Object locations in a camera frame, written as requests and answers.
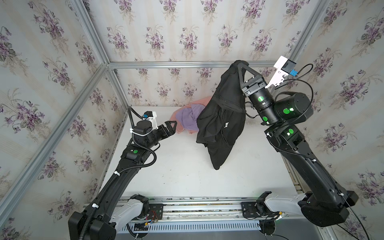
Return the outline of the black cloth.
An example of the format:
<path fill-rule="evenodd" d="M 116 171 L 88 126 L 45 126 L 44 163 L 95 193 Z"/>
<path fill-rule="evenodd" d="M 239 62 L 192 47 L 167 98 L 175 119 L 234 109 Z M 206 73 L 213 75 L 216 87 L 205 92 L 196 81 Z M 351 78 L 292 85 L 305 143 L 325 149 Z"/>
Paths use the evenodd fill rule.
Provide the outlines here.
<path fill-rule="evenodd" d="M 240 87 L 238 64 L 249 65 L 242 60 L 231 64 L 197 119 L 196 142 L 208 149 L 215 170 L 224 164 L 245 126 L 245 97 Z"/>

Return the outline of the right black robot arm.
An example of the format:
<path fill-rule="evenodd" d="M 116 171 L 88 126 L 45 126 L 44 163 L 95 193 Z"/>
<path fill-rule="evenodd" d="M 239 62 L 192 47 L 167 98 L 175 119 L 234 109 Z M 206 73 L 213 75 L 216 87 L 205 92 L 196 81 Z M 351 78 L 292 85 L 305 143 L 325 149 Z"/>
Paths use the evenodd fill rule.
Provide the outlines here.
<path fill-rule="evenodd" d="M 267 140 L 294 167 L 310 188 L 295 197 L 278 197 L 266 193 L 263 205 L 274 212 L 302 215 L 318 227 L 344 223 L 359 197 L 342 187 L 311 150 L 296 124 L 313 115 L 312 97 L 299 92 L 282 92 L 274 98 L 260 73 L 246 64 L 238 65 L 240 88 L 263 120 Z"/>

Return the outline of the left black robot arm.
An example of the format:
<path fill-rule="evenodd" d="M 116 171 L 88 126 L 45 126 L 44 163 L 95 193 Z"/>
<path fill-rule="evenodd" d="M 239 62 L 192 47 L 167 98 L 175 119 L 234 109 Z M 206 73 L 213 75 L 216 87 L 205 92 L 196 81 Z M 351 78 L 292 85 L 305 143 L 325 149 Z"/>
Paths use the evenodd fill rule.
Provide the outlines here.
<path fill-rule="evenodd" d="M 128 109 L 131 139 L 117 168 L 91 203 L 81 213 L 71 215 L 68 221 L 70 239 L 113 240 L 131 220 L 149 215 L 149 200 L 139 194 L 130 197 L 123 207 L 117 209 L 116 206 L 139 170 L 156 162 L 157 155 L 152 148 L 176 133 L 177 122 L 157 125 L 155 112 L 147 111 L 134 123 L 136 114 L 132 108 Z"/>

